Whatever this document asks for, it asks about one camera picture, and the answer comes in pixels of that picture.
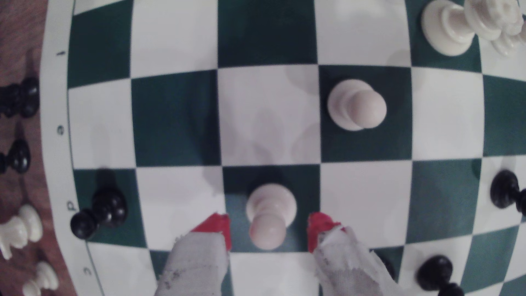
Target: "chess piece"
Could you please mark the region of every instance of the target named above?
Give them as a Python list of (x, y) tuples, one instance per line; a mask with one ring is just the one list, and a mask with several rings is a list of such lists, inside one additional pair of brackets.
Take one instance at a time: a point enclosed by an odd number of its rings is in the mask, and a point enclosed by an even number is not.
[(30, 164), (31, 154), (25, 140), (14, 141), (7, 155), (0, 153), (0, 174), (5, 173), (8, 167), (13, 168), (19, 174), (23, 174), (29, 170)]
[(40, 107), (38, 79), (28, 77), (20, 84), (0, 87), (0, 113), (7, 117), (20, 114), (24, 118), (36, 114)]
[(11, 247), (21, 249), (28, 241), (37, 242), (42, 238), (43, 228), (40, 216), (35, 208), (25, 204), (5, 224), (0, 224), (0, 251), (5, 260), (13, 254)]
[(24, 296), (40, 296), (41, 289), (58, 289), (58, 276), (49, 263), (41, 261), (36, 265), (36, 277), (22, 286)]
[(428, 259), (417, 272), (417, 282), (426, 291), (439, 291), (438, 296), (464, 296), (456, 283), (450, 283), (453, 264), (443, 255)]
[(114, 228), (121, 226), (128, 216), (124, 195), (113, 188), (104, 188), (93, 195), (92, 208), (82, 209), (73, 215), (71, 231), (81, 240), (88, 240), (100, 225)]
[(263, 250), (273, 250), (285, 240), (296, 217), (296, 199), (279, 184), (266, 184), (252, 192), (247, 202), (250, 238)]
[(490, 198), (493, 204), (504, 209), (516, 204), (517, 210), (526, 215), (526, 189), (519, 189), (517, 176), (508, 170), (499, 172), (491, 182)]
[(354, 79), (342, 81), (332, 89), (327, 107), (332, 120), (348, 131), (377, 127), (387, 113), (383, 97), (369, 84)]
[(502, 32), (491, 44), (495, 50), (504, 57), (512, 57), (517, 53), (519, 46), (526, 45), (526, 22), (522, 25), (522, 31), (517, 35), (508, 35)]
[(516, 0), (466, 0), (464, 7), (449, 0), (433, 0), (422, 13), (422, 30), (439, 53), (457, 56), (471, 46), (475, 33), (496, 40), (504, 32), (522, 30), (522, 13)]

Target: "white fabric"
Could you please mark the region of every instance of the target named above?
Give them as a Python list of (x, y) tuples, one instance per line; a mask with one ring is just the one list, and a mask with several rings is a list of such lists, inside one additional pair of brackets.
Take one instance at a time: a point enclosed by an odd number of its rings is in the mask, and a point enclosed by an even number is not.
[(190, 232), (177, 240), (155, 296), (218, 296), (228, 268), (220, 233)]
[(325, 296), (403, 296), (374, 252), (361, 244), (350, 227), (320, 233), (314, 250), (316, 276)]

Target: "wooden table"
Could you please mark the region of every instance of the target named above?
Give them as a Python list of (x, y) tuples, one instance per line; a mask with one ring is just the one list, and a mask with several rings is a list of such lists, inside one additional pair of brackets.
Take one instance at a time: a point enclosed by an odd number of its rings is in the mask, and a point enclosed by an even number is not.
[[(47, 0), (0, 1), (0, 86), (38, 76), (46, 8)], [(39, 113), (30, 119), (0, 117), (0, 152), (6, 153), (20, 137), (31, 148), (31, 168), (24, 175), (8, 170), (0, 176), (0, 223), (29, 203), (42, 218), (44, 236), (23, 249), (12, 249), (13, 257), (8, 261), (0, 256), (0, 291), (4, 296), (22, 295), (22, 285), (34, 276), (36, 263), (45, 260), (55, 268), (60, 285), (57, 291), (44, 290), (42, 295), (76, 295), (55, 238), (42, 163)]]

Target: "white pawn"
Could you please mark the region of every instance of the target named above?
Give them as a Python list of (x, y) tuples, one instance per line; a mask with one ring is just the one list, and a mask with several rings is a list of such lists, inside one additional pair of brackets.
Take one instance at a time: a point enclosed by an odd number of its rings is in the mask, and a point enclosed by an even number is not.
[(36, 265), (36, 277), (27, 281), (22, 287), (24, 296), (40, 296), (41, 289), (56, 290), (58, 276), (49, 263), (41, 261)]
[(43, 229), (40, 216), (35, 208), (25, 204), (18, 210), (18, 216), (13, 216), (5, 224), (0, 224), (0, 251), (5, 260), (13, 254), (11, 246), (21, 249), (27, 241), (37, 242), (42, 238)]
[(273, 250), (285, 240), (287, 227), (296, 217), (296, 199), (279, 184), (266, 184), (254, 190), (247, 202), (250, 238), (256, 247)]
[(466, 0), (464, 7), (449, 0), (433, 0), (425, 7), (421, 21), (429, 44), (448, 56), (466, 52), (475, 33), (492, 41), (501, 32), (519, 34), (523, 23), (516, 0)]
[(514, 56), (519, 46), (526, 45), (526, 22), (522, 26), (520, 34), (508, 35), (502, 32), (499, 38), (492, 41), (491, 44), (500, 55), (504, 57)]
[(383, 97), (369, 84), (355, 79), (338, 83), (329, 94), (327, 107), (332, 120), (348, 131), (377, 127), (387, 113)]

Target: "black chess piece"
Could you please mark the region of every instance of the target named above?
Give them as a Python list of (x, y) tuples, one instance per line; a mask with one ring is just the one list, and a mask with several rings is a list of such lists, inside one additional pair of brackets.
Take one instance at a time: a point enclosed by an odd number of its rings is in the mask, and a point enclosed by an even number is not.
[(30, 164), (31, 154), (25, 140), (14, 141), (7, 155), (0, 153), (0, 174), (5, 173), (8, 167), (13, 168), (19, 174), (23, 174), (29, 170)]
[(504, 170), (493, 178), (490, 197), (496, 207), (504, 209), (515, 203), (517, 210), (526, 215), (526, 189), (519, 189), (519, 181), (513, 172)]
[(0, 113), (7, 117), (20, 114), (24, 118), (36, 114), (40, 107), (38, 79), (28, 77), (20, 84), (0, 87)]
[(417, 282), (426, 291), (439, 291), (438, 296), (464, 296), (464, 291), (450, 283), (453, 264), (443, 255), (428, 259), (417, 272)]
[(93, 195), (92, 208), (82, 209), (73, 215), (70, 222), (73, 234), (89, 240), (100, 225), (114, 228), (121, 226), (128, 216), (124, 195), (115, 188), (104, 188)]

